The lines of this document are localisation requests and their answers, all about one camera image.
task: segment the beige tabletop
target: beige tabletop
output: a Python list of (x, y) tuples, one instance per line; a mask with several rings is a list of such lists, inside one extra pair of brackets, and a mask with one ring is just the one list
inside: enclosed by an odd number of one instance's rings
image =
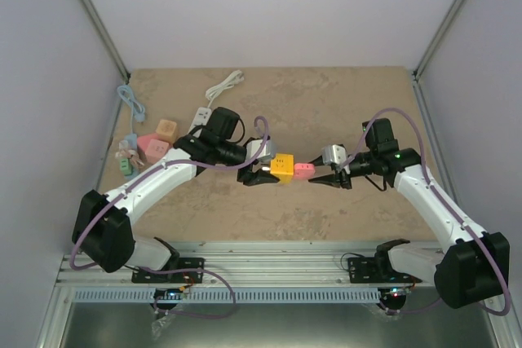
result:
[[(135, 132), (151, 133), (165, 118), (176, 121), (180, 134), (186, 134), (197, 108), (208, 104), (206, 89), (231, 71), (135, 70), (130, 86), (147, 109), (147, 120), (135, 123)], [(361, 136), (361, 122), (386, 107), (404, 109), (427, 140), (404, 68), (243, 68), (243, 72), (245, 81), (224, 91), (213, 107), (238, 112), (246, 124), (246, 137), (255, 136), (255, 116), (264, 115), (278, 151), (294, 154), (296, 162), (316, 158), (332, 143), (352, 150)], [(100, 184), (102, 192), (125, 182), (113, 157), (118, 141), (129, 133), (130, 115), (124, 106)], [(418, 149), (406, 120), (395, 113), (388, 117), (400, 147)], [(436, 172), (428, 154), (428, 165)], [(135, 232), (164, 240), (201, 241), (434, 238), (399, 193), (379, 192), (363, 178), (353, 179), (353, 189), (347, 191), (298, 180), (245, 187), (236, 175), (206, 170), (154, 205), (138, 221)]]

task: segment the pink block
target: pink block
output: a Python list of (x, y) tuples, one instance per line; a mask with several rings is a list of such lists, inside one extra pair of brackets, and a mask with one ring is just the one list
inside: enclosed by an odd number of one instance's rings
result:
[(143, 136), (138, 136), (138, 152), (144, 156), (145, 151), (147, 151), (148, 144), (151, 140), (159, 140), (157, 134), (144, 134)]
[(145, 150), (145, 156), (147, 157), (148, 163), (156, 163), (162, 159), (166, 152), (169, 151), (170, 144), (162, 142), (161, 140), (151, 139), (148, 143), (147, 149)]
[(311, 163), (296, 163), (294, 165), (294, 179), (309, 179), (316, 173), (316, 167)]

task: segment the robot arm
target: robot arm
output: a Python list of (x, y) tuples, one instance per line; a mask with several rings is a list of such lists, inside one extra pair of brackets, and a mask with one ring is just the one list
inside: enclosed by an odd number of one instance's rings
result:
[[(206, 125), (177, 140), (158, 163), (138, 177), (105, 195), (88, 192), (80, 204), (73, 243), (76, 244), (86, 231), (80, 249), (107, 272), (117, 271), (125, 265), (161, 270), (169, 263), (172, 267), (172, 260), (179, 256), (175, 250), (158, 238), (136, 236), (132, 227), (163, 196), (195, 178), (205, 168), (222, 164), (234, 166), (225, 168), (234, 170), (238, 165), (245, 166), (246, 172), (240, 172), (255, 177), (257, 174), (251, 170), (253, 163), (272, 159), (275, 145), (267, 140), (267, 134), (262, 140), (249, 139), (243, 146), (229, 142), (239, 120), (235, 112), (216, 108)], [(86, 228), (103, 209), (107, 209), (103, 218), (88, 231)]]
[[(73, 242), (76, 244), (95, 216), (113, 203), (103, 219), (85, 236), (81, 249), (107, 272), (116, 271), (126, 264), (153, 270), (175, 269), (169, 262), (175, 258), (174, 250), (168, 244), (159, 239), (140, 238), (132, 232), (132, 226), (147, 209), (175, 187), (198, 176), (204, 167), (216, 164), (240, 165), (237, 180), (246, 186), (279, 181), (264, 170), (253, 171), (254, 163), (266, 163), (274, 158), (276, 149), (272, 141), (249, 139), (243, 146), (228, 141), (238, 121), (236, 113), (217, 108), (207, 125), (198, 130), (201, 131), (199, 136), (188, 134), (176, 141), (165, 158), (137, 178), (105, 196), (96, 191), (87, 193), (82, 198)], [(443, 254), (416, 248), (407, 240), (380, 245), (375, 262), (383, 278), (386, 279), (391, 272), (401, 272), (429, 281), (453, 308), (502, 293), (497, 276), (472, 234), (492, 254), (505, 281), (509, 274), (509, 243), (506, 238), (500, 233), (487, 233), (467, 217), (430, 171), (421, 166), (421, 158), (412, 148), (399, 149), (388, 119), (378, 119), (368, 131), (367, 125), (363, 123), (369, 151), (357, 153), (345, 165), (347, 153), (343, 145), (323, 148), (321, 156), (312, 163), (330, 165), (334, 173), (312, 178), (309, 182), (351, 189), (353, 178), (365, 177), (381, 191), (385, 191), (387, 186), (394, 187), (427, 222)], [(383, 178), (382, 188), (369, 178), (372, 174)], [(449, 212), (448, 206), (462, 217), (462, 222)]]
[[(363, 123), (366, 131), (368, 123)], [(342, 145), (323, 149), (314, 164), (330, 165), (334, 174), (312, 178), (311, 183), (351, 189), (352, 178), (383, 177), (383, 187), (394, 187), (419, 212), (435, 233), (442, 253), (420, 249), (407, 240), (393, 240), (380, 245), (375, 254), (379, 274), (389, 278), (400, 272), (435, 285), (444, 302), (453, 308), (478, 302), (502, 293), (502, 286), (470, 231), (492, 254), (505, 281), (509, 274), (509, 243), (501, 233), (489, 234), (470, 219), (448, 196), (431, 175), (422, 169), (421, 157), (412, 149), (399, 149), (390, 121), (378, 119), (367, 132), (367, 152), (357, 153), (348, 165)], [(450, 213), (450, 207), (462, 221)]]

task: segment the white wall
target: white wall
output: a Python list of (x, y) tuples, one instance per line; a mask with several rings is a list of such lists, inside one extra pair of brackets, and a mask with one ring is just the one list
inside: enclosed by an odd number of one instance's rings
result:
[(78, 0), (0, 0), (0, 341), (34, 346), (119, 76)]
[(453, 0), (93, 0), (126, 66), (403, 65)]
[(470, 216), (511, 243), (522, 314), (522, 0), (469, 0), (422, 87)]

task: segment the white power strip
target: white power strip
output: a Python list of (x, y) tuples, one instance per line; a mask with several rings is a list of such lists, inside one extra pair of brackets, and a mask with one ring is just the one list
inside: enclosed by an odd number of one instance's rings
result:
[[(210, 114), (212, 113), (211, 108), (199, 108), (196, 112), (196, 116), (194, 116), (194, 119), (192, 120), (192, 124), (190, 125), (190, 128), (188, 128), (188, 132), (190, 132), (194, 127), (196, 126), (205, 126), (206, 123), (209, 121)], [(199, 130), (194, 134), (194, 136), (199, 137), (199, 134), (201, 131)]]

